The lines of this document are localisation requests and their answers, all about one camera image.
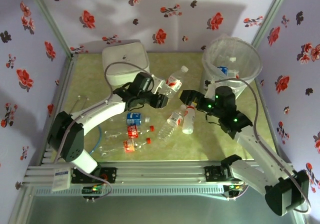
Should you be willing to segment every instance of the trash can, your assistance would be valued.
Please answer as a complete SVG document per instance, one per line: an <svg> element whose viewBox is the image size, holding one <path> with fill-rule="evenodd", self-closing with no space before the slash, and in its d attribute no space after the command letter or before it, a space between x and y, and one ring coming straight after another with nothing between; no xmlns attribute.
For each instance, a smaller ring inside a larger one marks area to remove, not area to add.
<svg viewBox="0 0 320 224"><path fill-rule="evenodd" d="M214 40L202 56L203 71L199 91L206 93L208 85L216 80L230 78L231 73L238 72L238 78L251 83L261 72L262 63L256 49L239 38L222 36ZM235 98L243 92L246 85L240 81L225 81L217 86L229 86Z"/></svg>

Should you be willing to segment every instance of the blue object in bin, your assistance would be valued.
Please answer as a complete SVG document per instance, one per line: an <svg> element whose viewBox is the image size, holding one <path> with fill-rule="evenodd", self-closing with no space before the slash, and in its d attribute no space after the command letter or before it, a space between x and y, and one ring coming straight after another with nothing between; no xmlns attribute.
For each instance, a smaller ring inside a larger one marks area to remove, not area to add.
<svg viewBox="0 0 320 224"><path fill-rule="evenodd" d="M220 69L225 75L228 75L228 68L227 67L220 66L217 68Z"/></svg>
<svg viewBox="0 0 320 224"><path fill-rule="evenodd" d="M126 115L126 124L128 126L141 125L141 113L128 113Z"/></svg>

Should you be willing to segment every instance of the clear plastic bottle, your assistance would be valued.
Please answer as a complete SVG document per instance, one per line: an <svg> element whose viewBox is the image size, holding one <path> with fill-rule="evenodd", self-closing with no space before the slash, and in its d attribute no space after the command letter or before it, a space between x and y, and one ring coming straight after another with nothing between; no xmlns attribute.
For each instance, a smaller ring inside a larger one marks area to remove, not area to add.
<svg viewBox="0 0 320 224"><path fill-rule="evenodd" d="M141 135L147 132L153 132L154 126L138 127L137 125L127 126L118 129L111 129L104 132L105 139L119 139L126 140L131 138L139 138Z"/></svg>
<svg viewBox="0 0 320 224"><path fill-rule="evenodd" d="M99 151L101 156L111 155L115 152L125 152L125 153L132 153L138 151L141 147L143 147L145 144L150 144L151 139L127 139L123 141L122 145L121 143L116 143L113 145L104 145L99 147Z"/></svg>
<svg viewBox="0 0 320 224"><path fill-rule="evenodd" d="M179 124L184 119L184 112L186 106L183 104L179 109L172 112L171 116L166 120L160 131L158 132L157 138L162 141L167 141L168 138L172 135L172 133L177 129Z"/></svg>
<svg viewBox="0 0 320 224"><path fill-rule="evenodd" d="M168 98L173 98L174 95L179 91L184 81L185 74L188 72L188 68L182 66L180 70L174 72L166 80L165 84L161 88L160 93L164 94Z"/></svg>
<svg viewBox="0 0 320 224"><path fill-rule="evenodd" d="M194 132L194 121L195 121L195 106L191 104L188 106L184 113L184 121L182 125L182 132L184 134L191 134Z"/></svg>
<svg viewBox="0 0 320 224"><path fill-rule="evenodd" d="M150 122L150 117L145 117L141 113L127 113L125 116L114 116L108 119L108 122L120 121L126 123L128 126L143 125Z"/></svg>

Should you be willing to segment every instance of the blue tube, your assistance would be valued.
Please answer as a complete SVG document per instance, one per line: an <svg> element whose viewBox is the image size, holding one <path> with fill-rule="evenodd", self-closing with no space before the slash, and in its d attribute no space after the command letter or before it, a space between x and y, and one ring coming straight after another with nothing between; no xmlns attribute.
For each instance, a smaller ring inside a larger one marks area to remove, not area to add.
<svg viewBox="0 0 320 224"><path fill-rule="evenodd" d="M98 140L98 142L96 143L95 147L92 149L92 151L89 153L90 155L99 147L100 142L101 142L101 139L102 139L102 130L101 130L101 127L100 127L100 125L98 125L97 127L98 127L98 129L99 129L99 140Z"/></svg>

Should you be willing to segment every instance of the bottle cap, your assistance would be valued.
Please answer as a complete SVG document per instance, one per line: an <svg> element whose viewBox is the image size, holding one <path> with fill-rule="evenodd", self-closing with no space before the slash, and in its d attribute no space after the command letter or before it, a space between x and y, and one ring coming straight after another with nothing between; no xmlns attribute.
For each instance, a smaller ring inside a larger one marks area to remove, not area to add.
<svg viewBox="0 0 320 224"><path fill-rule="evenodd" d="M189 69L188 69L187 67L185 67L185 66L182 66L182 67L181 67L181 70L182 70L183 72L187 73Z"/></svg>

